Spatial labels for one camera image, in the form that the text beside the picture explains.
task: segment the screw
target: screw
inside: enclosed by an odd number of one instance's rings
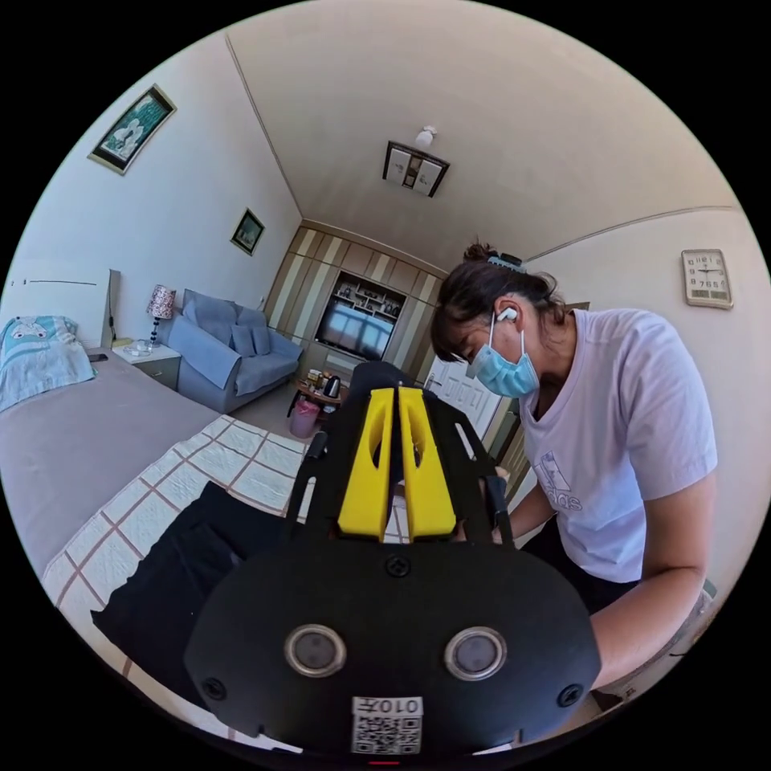
[[[215,677],[209,677],[203,681],[203,692],[213,701],[222,701],[227,695],[225,686]]]
[[[577,683],[569,685],[567,688],[562,689],[562,692],[557,697],[557,704],[560,707],[572,707],[581,698],[583,692],[584,689]]]
[[[392,578],[404,578],[410,571],[410,561],[406,557],[392,555],[385,561],[385,571]]]

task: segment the electric kettle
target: electric kettle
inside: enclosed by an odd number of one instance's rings
[[[337,375],[332,375],[327,380],[327,385],[324,386],[324,396],[329,396],[330,399],[337,399],[340,396],[340,378]]]

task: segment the gray bed sheet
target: gray bed sheet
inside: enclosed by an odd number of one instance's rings
[[[92,380],[0,413],[0,483],[38,577],[101,506],[218,416],[96,351],[108,359]]]

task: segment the drawer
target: drawer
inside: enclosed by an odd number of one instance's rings
[[[160,359],[160,361],[138,361],[134,366],[167,388],[174,391],[177,390],[178,358]]]

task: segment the ceiling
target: ceiling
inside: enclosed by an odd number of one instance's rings
[[[738,206],[657,97],[561,32],[465,0],[315,0],[227,34],[306,219],[449,269],[476,236],[529,259],[607,227]],[[451,167],[382,179],[389,140]]]

